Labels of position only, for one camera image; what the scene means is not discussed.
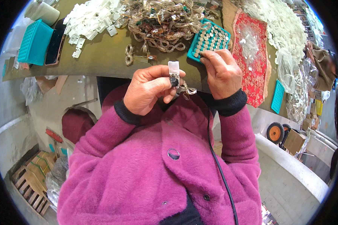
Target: jacket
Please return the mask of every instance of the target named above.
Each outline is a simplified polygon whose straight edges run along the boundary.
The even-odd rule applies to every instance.
[[[312,53],[314,57],[313,63],[318,69],[318,81],[313,88],[318,91],[330,91],[337,75],[335,75],[327,66],[329,53],[327,50],[321,49],[314,43],[312,43],[312,45]]]
[[[59,224],[158,224],[183,211],[187,193],[205,224],[234,224],[208,143],[213,116],[196,95],[165,112],[155,105],[141,126],[125,122],[113,101],[76,144],[59,195]],[[246,106],[220,116],[221,168],[239,224],[261,224],[260,167]]]

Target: red floral cloth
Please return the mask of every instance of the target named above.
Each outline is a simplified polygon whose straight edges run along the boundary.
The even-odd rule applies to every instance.
[[[245,38],[240,32],[244,29],[250,29],[257,36],[258,52],[254,61],[250,65],[246,64],[246,59],[242,53],[242,46],[239,42]],[[232,55],[243,72],[242,90],[247,94],[249,105],[258,107],[264,101],[266,76],[267,76],[267,23],[254,19],[248,14],[238,10],[233,23],[234,44]]]

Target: tangled wire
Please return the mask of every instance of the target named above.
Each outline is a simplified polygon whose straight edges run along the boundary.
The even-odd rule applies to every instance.
[[[175,49],[183,51],[180,38],[189,40],[200,30],[210,29],[210,23],[202,24],[204,18],[214,19],[219,15],[193,0],[123,0],[126,12],[120,23],[128,25],[138,42],[144,42],[141,51],[148,53],[149,46],[162,52]]]

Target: yellow crate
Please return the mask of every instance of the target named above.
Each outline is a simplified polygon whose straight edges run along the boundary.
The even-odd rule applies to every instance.
[[[315,100],[317,115],[322,115],[323,103],[320,100]]]

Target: wooden pallet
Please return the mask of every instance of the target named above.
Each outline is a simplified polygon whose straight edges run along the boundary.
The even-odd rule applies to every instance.
[[[26,202],[39,215],[43,216],[50,205],[50,201],[44,191],[37,190],[32,184],[31,174],[25,170],[26,166],[21,166],[12,176],[12,184],[15,189],[23,196]]]

